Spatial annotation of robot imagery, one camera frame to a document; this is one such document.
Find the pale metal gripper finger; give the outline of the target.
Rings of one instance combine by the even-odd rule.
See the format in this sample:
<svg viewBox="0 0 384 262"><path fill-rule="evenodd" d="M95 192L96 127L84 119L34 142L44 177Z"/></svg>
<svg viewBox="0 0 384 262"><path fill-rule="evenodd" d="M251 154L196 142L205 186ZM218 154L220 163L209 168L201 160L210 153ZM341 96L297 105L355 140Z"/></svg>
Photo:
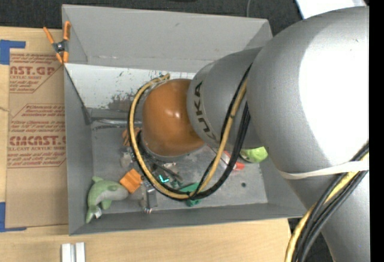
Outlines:
<svg viewBox="0 0 384 262"><path fill-rule="evenodd" d="M134 161L134 152L131 147L123 147L120 150L120 165L122 168L128 168Z"/></svg>
<svg viewBox="0 0 384 262"><path fill-rule="evenodd" d="M144 183L142 204L143 211L147 214L150 214L158 206L157 190L150 183Z"/></svg>

